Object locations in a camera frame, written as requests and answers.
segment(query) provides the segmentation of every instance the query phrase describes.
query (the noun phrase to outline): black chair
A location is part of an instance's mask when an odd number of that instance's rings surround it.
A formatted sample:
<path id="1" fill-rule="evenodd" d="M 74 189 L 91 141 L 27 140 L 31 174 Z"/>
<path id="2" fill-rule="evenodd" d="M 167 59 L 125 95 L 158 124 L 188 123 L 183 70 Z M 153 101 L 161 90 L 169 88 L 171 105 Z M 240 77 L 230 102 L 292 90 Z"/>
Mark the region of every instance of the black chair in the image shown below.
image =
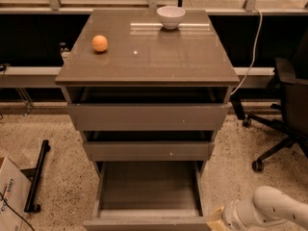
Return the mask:
<path id="1" fill-rule="evenodd" d="M 282 120 L 268 120 L 256 115 L 248 115 L 243 126 L 248 127 L 251 119 L 257 120 L 268 127 L 276 129 L 288 137 L 261 155 L 252 163 L 255 171 L 263 171 L 263 161 L 282 148 L 299 145 L 308 158 L 308 80 L 295 77 L 295 69 L 287 59 L 276 59 L 275 75 L 271 82 L 280 86 L 280 105 L 272 105 L 281 111 Z"/>

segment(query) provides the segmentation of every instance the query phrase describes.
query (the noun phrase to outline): white bowl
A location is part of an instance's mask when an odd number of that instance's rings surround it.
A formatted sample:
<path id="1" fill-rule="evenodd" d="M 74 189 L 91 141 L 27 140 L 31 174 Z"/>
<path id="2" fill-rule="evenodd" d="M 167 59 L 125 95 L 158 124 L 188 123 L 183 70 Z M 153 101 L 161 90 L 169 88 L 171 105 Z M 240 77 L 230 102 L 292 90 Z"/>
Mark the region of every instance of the white bowl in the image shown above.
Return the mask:
<path id="1" fill-rule="evenodd" d="M 164 6 L 157 10 L 161 23 L 167 29 L 176 28 L 185 16 L 185 10 L 175 6 Z"/>

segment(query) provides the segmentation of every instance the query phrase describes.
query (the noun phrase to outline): dresser top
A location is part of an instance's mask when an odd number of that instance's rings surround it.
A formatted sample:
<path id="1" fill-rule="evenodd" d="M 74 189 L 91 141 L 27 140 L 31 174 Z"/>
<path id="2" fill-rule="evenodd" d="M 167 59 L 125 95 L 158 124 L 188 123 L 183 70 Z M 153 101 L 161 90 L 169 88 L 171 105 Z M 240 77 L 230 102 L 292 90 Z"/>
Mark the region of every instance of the dresser top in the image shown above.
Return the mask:
<path id="1" fill-rule="evenodd" d="M 108 49 L 91 41 L 103 35 Z M 58 85 L 236 85 L 239 82 L 204 10 L 187 10 L 166 30 L 146 9 L 92 13 L 56 78 Z"/>

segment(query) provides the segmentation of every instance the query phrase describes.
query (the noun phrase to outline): white box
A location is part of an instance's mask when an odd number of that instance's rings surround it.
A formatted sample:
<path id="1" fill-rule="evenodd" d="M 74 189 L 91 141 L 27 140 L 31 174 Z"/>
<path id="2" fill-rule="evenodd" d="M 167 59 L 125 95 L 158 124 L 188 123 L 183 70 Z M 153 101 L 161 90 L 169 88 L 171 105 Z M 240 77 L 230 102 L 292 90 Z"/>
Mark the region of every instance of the white box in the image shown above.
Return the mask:
<path id="1" fill-rule="evenodd" d="M 9 158 L 0 158 L 0 193 L 21 216 L 24 213 L 30 187 L 30 180 Z M 21 218 L 10 210 L 0 195 L 0 230 L 18 231 L 20 225 Z"/>

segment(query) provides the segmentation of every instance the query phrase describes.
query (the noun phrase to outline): drawer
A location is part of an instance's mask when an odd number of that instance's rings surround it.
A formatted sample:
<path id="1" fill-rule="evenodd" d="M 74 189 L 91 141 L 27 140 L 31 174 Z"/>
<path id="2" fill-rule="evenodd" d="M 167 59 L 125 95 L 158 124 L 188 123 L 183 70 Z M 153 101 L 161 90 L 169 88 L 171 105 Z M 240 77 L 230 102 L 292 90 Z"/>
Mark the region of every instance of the drawer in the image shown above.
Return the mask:
<path id="1" fill-rule="evenodd" d="M 91 161 L 207 161 L 212 131 L 142 131 L 85 133 Z"/>
<path id="2" fill-rule="evenodd" d="M 70 104 L 79 131 L 218 130 L 228 105 L 102 105 Z"/>
<path id="3" fill-rule="evenodd" d="M 89 231 L 210 230 L 195 162 L 103 163 Z"/>

